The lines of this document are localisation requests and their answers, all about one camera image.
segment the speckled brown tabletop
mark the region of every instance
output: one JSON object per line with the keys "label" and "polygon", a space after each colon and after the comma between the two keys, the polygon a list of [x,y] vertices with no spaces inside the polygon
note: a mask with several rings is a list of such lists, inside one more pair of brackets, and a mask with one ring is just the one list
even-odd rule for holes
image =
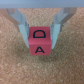
{"label": "speckled brown tabletop", "polygon": [[[50,26],[60,9],[19,9],[30,26]],[[0,14],[0,84],[84,84],[84,8],[67,21],[49,56],[31,56]]]}

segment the letter block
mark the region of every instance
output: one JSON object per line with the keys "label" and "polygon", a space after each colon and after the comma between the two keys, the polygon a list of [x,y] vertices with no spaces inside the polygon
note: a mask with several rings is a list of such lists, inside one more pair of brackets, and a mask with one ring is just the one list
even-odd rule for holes
{"label": "letter block", "polygon": [[31,55],[50,55],[50,27],[30,27],[28,42]]}

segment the block's front face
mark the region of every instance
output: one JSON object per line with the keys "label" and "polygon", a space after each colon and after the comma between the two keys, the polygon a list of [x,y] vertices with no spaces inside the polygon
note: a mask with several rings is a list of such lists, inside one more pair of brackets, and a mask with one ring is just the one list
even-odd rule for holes
{"label": "block's front face", "polygon": [[31,55],[51,53],[50,27],[30,27],[29,48]]}

